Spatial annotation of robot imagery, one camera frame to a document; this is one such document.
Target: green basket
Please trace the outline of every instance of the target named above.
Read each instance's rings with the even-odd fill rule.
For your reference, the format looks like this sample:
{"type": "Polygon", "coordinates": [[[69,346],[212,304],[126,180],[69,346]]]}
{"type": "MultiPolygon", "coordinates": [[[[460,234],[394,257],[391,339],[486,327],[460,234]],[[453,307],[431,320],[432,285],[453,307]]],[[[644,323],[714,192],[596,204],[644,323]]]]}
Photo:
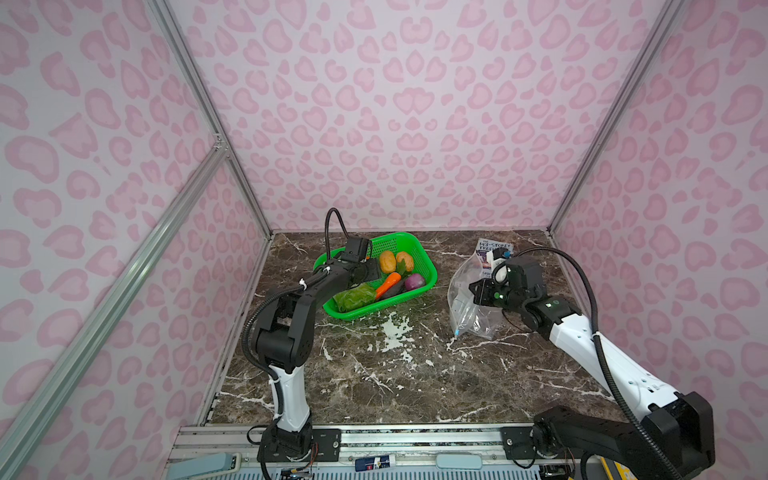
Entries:
{"type": "MultiPolygon", "coordinates": [[[[389,250],[395,255],[398,252],[408,252],[410,256],[413,257],[413,273],[420,273],[424,277],[426,285],[421,288],[417,288],[416,290],[411,290],[410,292],[400,293],[399,295],[395,295],[392,298],[388,298],[386,300],[371,303],[370,305],[366,305],[362,308],[358,308],[357,310],[353,310],[347,313],[339,312],[336,309],[336,301],[332,298],[331,300],[328,300],[325,305],[323,305],[323,308],[326,310],[326,313],[331,315],[333,318],[341,320],[352,320],[373,312],[378,312],[379,310],[385,309],[388,306],[397,305],[398,303],[403,303],[406,300],[410,300],[411,298],[416,298],[417,296],[434,287],[435,283],[437,283],[437,269],[435,268],[435,265],[427,256],[427,253],[424,251],[424,247],[422,247],[419,239],[410,233],[389,233],[387,235],[382,235],[381,237],[371,239],[371,242],[373,243],[372,259],[375,261],[378,261],[380,253],[385,250],[389,250]]],[[[340,252],[341,250],[344,249],[337,248],[332,250],[331,256],[336,255],[336,252],[340,252]]],[[[315,261],[314,268],[317,268],[325,262],[326,254],[320,255],[320,257],[315,261]]],[[[387,276],[388,275],[386,274],[382,275],[382,277],[378,280],[369,283],[373,288],[378,288],[382,283],[384,283],[384,280],[387,276]]]]}

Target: orange carrot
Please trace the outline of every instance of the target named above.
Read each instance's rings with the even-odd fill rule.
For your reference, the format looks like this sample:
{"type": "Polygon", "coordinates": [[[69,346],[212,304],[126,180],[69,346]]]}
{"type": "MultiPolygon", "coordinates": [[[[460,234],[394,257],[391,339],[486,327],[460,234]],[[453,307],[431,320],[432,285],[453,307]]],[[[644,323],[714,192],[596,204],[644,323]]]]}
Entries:
{"type": "Polygon", "coordinates": [[[389,274],[388,277],[386,277],[386,280],[384,280],[384,283],[376,289],[376,299],[378,300],[381,295],[384,295],[384,292],[392,288],[392,286],[395,283],[398,283],[402,277],[397,272],[392,272],[389,274]]]}

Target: pink patterned wall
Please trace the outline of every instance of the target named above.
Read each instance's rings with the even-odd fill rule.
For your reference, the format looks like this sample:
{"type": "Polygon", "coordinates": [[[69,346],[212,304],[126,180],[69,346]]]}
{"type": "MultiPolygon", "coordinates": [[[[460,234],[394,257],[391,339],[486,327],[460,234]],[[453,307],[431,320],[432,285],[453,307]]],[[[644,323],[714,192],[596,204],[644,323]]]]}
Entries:
{"type": "Polygon", "coordinates": [[[768,469],[768,4],[696,0],[558,232],[602,331],[712,402],[709,480],[768,469]]]}
{"type": "Polygon", "coordinates": [[[21,478],[159,475],[200,408],[265,243],[246,205],[222,166],[21,478]]]}
{"type": "Polygon", "coordinates": [[[141,0],[0,12],[1,435],[212,137],[141,0]]]}
{"type": "Polygon", "coordinates": [[[270,222],[549,223],[661,0],[172,0],[270,222]]]}

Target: brown marble tabletop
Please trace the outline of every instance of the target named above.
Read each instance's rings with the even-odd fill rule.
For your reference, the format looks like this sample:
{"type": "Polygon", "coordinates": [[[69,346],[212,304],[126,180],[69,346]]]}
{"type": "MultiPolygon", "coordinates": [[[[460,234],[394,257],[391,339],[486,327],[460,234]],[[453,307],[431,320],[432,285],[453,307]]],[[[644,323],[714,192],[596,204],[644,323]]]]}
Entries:
{"type": "MultiPolygon", "coordinates": [[[[438,271],[438,282],[430,291],[354,322],[318,310],[314,347],[305,372],[307,402],[316,425],[527,422],[555,405],[621,419],[597,381],[561,350],[530,333],[517,314],[508,314],[510,322],[502,325],[493,340],[468,333],[458,339],[453,336],[448,285],[472,254],[477,239],[512,242],[519,251],[549,245],[544,232],[415,235],[438,271]]],[[[332,234],[331,245],[343,246],[343,236],[332,234]]],[[[296,283],[324,251],[322,233],[278,233],[257,297],[263,298],[269,288],[296,283]]],[[[545,267],[549,293],[572,299],[557,259],[549,253],[535,256],[545,267]]],[[[265,424],[271,420],[272,406],[266,376],[238,349],[211,422],[265,424]]]]}

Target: dark blue glue stick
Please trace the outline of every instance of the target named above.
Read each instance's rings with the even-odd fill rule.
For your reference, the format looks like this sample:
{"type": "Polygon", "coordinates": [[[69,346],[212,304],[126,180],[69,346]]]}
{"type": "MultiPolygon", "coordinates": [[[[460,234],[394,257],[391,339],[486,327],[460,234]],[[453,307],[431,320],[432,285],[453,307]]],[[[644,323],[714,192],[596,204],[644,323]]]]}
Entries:
{"type": "Polygon", "coordinates": [[[355,460],[355,472],[364,472],[365,470],[378,470],[379,468],[389,468],[393,466],[395,466],[394,455],[358,458],[355,460]]]}

